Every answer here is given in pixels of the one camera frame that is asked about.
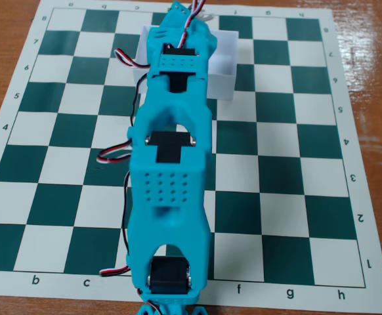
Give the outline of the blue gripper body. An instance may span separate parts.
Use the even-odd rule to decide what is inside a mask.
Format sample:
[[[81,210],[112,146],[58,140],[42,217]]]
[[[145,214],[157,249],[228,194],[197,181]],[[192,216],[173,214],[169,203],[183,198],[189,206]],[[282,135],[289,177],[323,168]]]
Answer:
[[[148,47],[150,43],[159,41],[175,49],[194,49],[197,53],[207,49],[213,53],[217,48],[217,38],[209,26],[197,18],[204,4],[205,1],[193,1],[189,9],[174,1],[160,25],[150,30]]]

